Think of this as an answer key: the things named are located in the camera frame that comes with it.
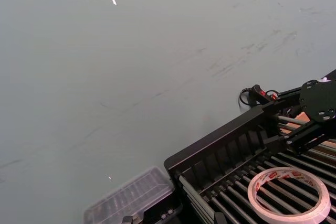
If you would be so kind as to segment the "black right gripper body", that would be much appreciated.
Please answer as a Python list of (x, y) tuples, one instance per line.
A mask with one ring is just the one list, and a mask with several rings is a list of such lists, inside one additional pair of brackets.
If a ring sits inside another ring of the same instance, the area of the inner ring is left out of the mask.
[(300, 91), (300, 106), (311, 121), (324, 123), (335, 119), (335, 80), (310, 80)]

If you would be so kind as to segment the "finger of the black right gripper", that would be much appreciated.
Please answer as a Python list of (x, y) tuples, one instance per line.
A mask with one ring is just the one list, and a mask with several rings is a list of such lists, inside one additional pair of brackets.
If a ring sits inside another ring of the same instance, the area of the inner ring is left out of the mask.
[(274, 154), (286, 150), (302, 154), (333, 138), (335, 138), (335, 121), (322, 123), (311, 121), (290, 133), (264, 140), (264, 145)]
[(263, 106), (264, 111), (280, 115), (299, 115), (301, 113), (300, 94), (300, 87), (280, 92), (276, 100)]

